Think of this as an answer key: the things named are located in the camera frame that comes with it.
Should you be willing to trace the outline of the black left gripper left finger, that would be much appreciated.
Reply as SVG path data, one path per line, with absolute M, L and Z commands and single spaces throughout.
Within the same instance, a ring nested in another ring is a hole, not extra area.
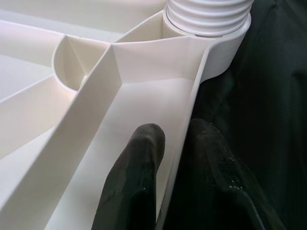
M 91 230 L 154 230 L 164 151 L 165 134 L 157 124 L 136 128 L 107 175 Z

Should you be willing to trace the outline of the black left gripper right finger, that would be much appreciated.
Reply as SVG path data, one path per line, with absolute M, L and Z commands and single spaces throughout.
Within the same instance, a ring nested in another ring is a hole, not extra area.
M 251 170 L 221 132 L 190 121 L 165 230 L 286 230 Z

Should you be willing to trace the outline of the white plastic table top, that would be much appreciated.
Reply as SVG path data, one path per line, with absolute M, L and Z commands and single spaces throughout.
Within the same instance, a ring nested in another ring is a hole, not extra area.
M 175 27 L 167 0 L 0 0 L 0 230 L 91 230 L 107 175 L 157 124 L 162 230 L 199 85 L 232 62 L 236 31 Z

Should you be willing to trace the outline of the white plastic table leg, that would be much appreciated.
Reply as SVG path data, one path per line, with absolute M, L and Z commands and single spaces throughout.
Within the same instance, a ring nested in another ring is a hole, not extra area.
M 254 0 L 167 0 L 166 14 L 178 29 L 204 37 L 238 30 Z

